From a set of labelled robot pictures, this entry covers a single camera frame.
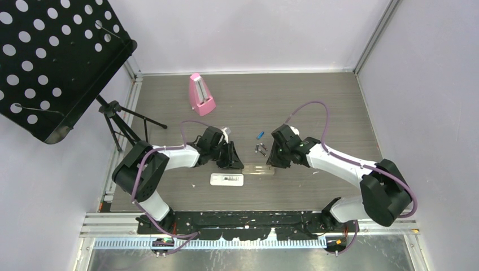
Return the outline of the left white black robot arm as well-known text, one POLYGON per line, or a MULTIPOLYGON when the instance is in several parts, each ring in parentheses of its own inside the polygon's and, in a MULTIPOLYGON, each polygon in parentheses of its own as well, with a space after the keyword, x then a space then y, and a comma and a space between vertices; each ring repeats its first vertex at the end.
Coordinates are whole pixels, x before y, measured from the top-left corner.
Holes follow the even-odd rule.
POLYGON ((195 168, 214 161, 220 169, 243 169, 234 142, 225 130, 208 126, 204 133, 182 146, 153 146, 138 141, 115 168, 112 180, 131 201, 152 218, 151 226, 160 234, 173 227, 171 207, 157 192, 165 171, 195 168))

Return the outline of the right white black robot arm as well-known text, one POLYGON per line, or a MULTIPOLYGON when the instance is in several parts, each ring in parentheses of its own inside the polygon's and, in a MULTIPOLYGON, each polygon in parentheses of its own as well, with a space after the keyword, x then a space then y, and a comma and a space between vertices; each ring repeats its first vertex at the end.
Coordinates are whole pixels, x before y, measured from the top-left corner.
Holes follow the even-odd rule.
POLYGON ((334 150, 324 142, 301 139, 296 128, 283 124, 272 132, 273 146, 267 164, 288 168, 303 165, 330 173, 355 186, 360 195, 337 197, 321 210, 321 224, 338 231, 345 223, 371 219, 388 227, 413 203, 411 189, 397 166, 388 159, 362 160, 334 150))

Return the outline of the white remote control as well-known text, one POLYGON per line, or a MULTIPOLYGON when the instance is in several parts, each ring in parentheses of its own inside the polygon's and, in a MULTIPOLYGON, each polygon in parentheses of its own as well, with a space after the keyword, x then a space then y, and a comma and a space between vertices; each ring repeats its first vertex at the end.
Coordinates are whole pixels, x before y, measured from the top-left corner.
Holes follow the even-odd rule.
POLYGON ((212 186, 234 186, 241 187, 244 184, 243 174, 212 173, 210 185, 212 186))

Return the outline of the pink metronome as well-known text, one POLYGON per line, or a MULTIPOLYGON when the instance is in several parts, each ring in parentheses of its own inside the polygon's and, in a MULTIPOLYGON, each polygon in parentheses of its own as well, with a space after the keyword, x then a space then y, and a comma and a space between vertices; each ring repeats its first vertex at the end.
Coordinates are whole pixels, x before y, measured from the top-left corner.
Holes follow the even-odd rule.
POLYGON ((189 102, 192 110, 201 117, 216 108, 215 100, 199 73, 193 73, 189 78, 189 102))

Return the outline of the black tripod stand legs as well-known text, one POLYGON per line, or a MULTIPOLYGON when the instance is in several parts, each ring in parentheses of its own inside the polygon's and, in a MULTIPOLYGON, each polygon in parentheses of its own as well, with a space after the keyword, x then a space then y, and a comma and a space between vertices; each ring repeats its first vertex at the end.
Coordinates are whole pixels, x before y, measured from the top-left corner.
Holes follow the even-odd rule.
POLYGON ((145 140, 148 142, 148 132, 147 132, 147 123, 152 123, 157 125, 163 129, 167 129, 168 126, 166 124, 159 123, 149 117, 146 117, 142 114, 129 110, 119 104, 118 101, 113 100, 110 103, 107 103, 106 100, 98 95, 96 97, 96 101, 99 102, 101 105, 99 107, 99 112, 104 116, 105 121, 107 123, 108 129, 113 137, 115 147, 118 152, 122 152, 122 147, 120 146, 119 139, 117 136, 123 136, 127 139, 127 141, 135 145, 138 141, 140 141, 140 137, 133 131, 133 129, 119 116, 121 111, 129 113, 137 118, 143 120, 143 128, 145 132, 145 140))

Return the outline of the black perforated music stand desk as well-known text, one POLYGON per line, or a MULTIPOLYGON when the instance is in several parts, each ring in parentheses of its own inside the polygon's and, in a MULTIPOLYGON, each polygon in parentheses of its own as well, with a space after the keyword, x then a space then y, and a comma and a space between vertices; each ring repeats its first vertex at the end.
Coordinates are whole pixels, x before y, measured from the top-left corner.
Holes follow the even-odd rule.
POLYGON ((136 48, 108 1, 2 1, 1 114, 56 144, 136 48))

